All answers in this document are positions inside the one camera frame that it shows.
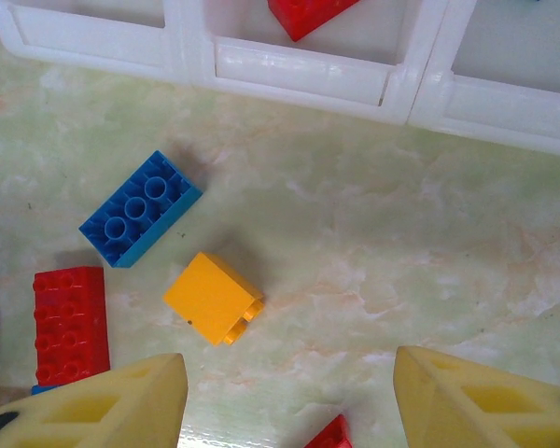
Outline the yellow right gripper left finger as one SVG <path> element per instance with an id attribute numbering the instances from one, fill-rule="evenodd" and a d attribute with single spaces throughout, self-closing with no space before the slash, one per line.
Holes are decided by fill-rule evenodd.
<path id="1" fill-rule="evenodd" d="M 184 358 L 161 354 L 0 407 L 0 447 L 176 447 Z"/>

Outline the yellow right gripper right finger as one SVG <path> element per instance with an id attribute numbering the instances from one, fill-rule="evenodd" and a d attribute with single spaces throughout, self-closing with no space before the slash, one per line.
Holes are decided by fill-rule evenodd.
<path id="1" fill-rule="evenodd" d="M 411 447 L 560 447 L 560 386 L 420 346 L 395 357 Z"/>

